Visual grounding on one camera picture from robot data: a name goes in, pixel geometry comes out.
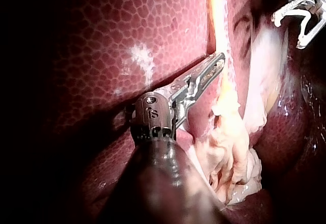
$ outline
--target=white patch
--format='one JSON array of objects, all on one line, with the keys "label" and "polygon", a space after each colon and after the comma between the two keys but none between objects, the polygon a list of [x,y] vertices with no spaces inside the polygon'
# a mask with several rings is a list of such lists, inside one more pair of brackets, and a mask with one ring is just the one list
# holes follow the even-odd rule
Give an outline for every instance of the white patch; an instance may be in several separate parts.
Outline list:
[{"label": "white patch", "polygon": [[153,80],[154,57],[152,50],[147,48],[145,44],[135,45],[131,48],[131,59],[145,72],[145,86],[149,87]]},{"label": "white patch", "polygon": [[131,74],[130,67],[123,68],[121,74],[122,75],[130,75]]},{"label": "white patch", "polygon": [[116,88],[116,89],[114,89],[113,93],[116,95],[119,95],[122,93],[122,90],[121,90],[121,88]]}]

